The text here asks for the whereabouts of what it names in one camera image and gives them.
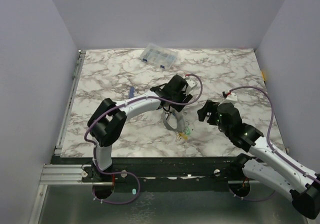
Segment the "green key tag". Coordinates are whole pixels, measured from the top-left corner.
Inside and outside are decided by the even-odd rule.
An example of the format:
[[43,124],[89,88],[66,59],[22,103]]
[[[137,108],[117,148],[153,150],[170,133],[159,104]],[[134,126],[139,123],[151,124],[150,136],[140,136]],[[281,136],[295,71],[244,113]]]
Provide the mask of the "green key tag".
[[189,128],[187,128],[187,129],[184,130],[184,133],[185,133],[187,136],[189,136],[189,135],[191,134],[191,131],[190,131]]

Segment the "yellow key tag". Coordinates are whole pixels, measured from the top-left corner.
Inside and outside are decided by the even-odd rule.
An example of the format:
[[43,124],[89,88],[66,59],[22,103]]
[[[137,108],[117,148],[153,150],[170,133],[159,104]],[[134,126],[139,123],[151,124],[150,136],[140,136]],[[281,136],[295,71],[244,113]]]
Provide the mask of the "yellow key tag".
[[185,133],[180,133],[180,136],[181,136],[183,139],[185,139],[185,140],[188,139],[188,136],[187,136]]

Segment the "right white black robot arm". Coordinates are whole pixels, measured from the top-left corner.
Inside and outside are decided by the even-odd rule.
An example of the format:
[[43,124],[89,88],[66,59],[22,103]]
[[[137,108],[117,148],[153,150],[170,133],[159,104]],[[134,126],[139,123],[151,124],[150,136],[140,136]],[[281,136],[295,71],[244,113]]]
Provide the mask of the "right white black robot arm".
[[198,120],[217,126],[231,143],[245,151],[230,166],[229,173],[259,181],[288,199],[304,217],[316,219],[320,213],[320,175],[300,164],[272,144],[261,131],[244,123],[231,102],[207,100],[197,111]]

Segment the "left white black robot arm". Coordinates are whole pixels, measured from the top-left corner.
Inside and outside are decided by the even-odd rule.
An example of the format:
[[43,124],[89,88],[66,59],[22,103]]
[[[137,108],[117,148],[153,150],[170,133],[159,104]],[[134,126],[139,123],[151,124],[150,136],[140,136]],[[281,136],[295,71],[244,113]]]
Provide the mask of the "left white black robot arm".
[[191,91],[196,86],[193,80],[176,74],[168,83],[154,86],[139,96],[123,101],[104,99],[87,122],[88,130],[84,134],[84,140],[94,144],[94,177],[101,182],[110,177],[112,145],[126,121],[163,108],[179,113],[193,98]]

